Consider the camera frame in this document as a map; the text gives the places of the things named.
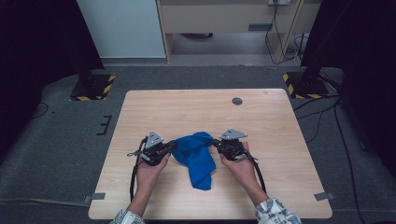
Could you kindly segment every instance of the gray carpet floor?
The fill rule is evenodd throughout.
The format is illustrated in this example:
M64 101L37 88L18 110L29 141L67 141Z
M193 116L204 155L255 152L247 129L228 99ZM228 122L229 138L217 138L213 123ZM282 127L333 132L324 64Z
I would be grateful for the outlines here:
M69 101L77 76L49 84L43 90L34 119L26 125L19 141L0 167L0 199L46 199L84 203L96 188L108 146L117 124L125 93L130 90L282 88L282 75L295 67L264 66L123 66L107 67L116 76L109 95L102 101ZM296 117L332 106L337 97L317 100L296 111ZM290 99L296 108L308 100ZM396 180L382 166L374 152L361 150L346 112L336 107L346 139L354 179L346 150L337 128L333 109L298 119L318 175L330 200L329 219L303 219L304 223L361 223L354 200L352 181L362 218L366 223L396 220ZM101 123L112 116L106 135ZM0 223L108 223L90 220L88 207L42 204L0 203ZM184 221L178 223L198 223ZM256 223L223 221L220 223Z

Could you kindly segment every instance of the light wooden tabletop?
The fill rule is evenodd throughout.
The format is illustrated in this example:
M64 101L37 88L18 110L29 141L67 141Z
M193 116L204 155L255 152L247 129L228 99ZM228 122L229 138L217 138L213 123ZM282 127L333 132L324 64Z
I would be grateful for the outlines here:
M233 98L242 99L241 105ZM214 138L229 128L247 133L251 154L259 159L268 195L301 218L328 218L327 200L289 97L281 89L129 91L107 152L93 200L92 219L112 219L129 204L129 187L140 141L154 131L164 142L197 132ZM144 219L255 219L254 207L230 171L216 163L212 189L191 186L187 167L171 157L160 175Z

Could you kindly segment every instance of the black stand base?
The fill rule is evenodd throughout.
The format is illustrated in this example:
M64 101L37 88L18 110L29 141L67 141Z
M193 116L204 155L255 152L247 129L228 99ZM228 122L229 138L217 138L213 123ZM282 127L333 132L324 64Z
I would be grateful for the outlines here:
M303 74L301 72L288 72L283 75L291 98L320 98L329 95L329 91L323 81L316 80L312 84L306 84L302 81Z
M75 88L70 94L72 101L103 100L107 97L113 84L114 76L92 75L93 83L90 87L84 87L81 80L78 80Z

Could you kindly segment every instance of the power outlet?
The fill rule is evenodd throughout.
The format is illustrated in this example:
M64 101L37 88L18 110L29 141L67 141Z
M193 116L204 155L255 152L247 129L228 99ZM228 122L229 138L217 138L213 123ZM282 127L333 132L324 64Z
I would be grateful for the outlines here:
M268 0L268 5L274 6L275 4L278 6L288 6L290 5L290 0Z

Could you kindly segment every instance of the black and yellow hazard tape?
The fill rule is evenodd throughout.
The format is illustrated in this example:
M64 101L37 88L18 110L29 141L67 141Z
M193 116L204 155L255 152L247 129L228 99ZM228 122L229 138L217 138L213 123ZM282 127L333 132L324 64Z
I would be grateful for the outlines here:
M288 92L291 99L318 99L323 97L328 97L328 94L298 94L296 93L292 83L290 82L290 78L288 74L283 74L283 80L288 87Z
M75 97L71 97L72 101L90 101L90 100L104 100L106 99L108 93L110 92L111 86L113 85L114 78L116 76L109 76L106 85L103 88L103 92L100 95L88 96L88 95L79 95Z

